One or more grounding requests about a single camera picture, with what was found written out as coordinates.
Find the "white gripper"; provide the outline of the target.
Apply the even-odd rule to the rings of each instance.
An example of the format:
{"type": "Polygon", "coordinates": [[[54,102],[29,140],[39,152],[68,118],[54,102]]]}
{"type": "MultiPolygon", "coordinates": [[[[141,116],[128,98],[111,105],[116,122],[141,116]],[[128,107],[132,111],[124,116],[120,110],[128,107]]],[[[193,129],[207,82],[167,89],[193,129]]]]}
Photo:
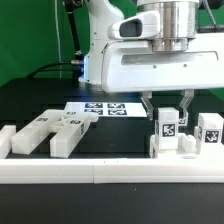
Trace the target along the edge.
{"type": "Polygon", "coordinates": [[[115,42],[105,50],[101,84],[106,92],[142,92],[150,120],[150,91],[183,90],[179,117],[184,118],[193,89],[224,87],[224,33],[199,34],[184,52],[154,52],[148,41],[115,42]]]}

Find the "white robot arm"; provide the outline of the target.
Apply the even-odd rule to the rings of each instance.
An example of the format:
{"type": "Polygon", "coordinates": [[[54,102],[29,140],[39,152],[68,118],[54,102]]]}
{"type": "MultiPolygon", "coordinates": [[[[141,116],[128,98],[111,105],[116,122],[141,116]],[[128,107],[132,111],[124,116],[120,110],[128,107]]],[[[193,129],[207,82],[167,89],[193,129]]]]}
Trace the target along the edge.
{"type": "Polygon", "coordinates": [[[182,90],[185,113],[196,89],[224,88],[224,26],[197,25],[197,12],[224,0],[137,0],[137,13],[125,18],[109,0],[64,0],[72,15],[85,6],[90,50],[76,51],[78,83],[105,92],[139,92],[155,117],[155,91],[182,90]]]}

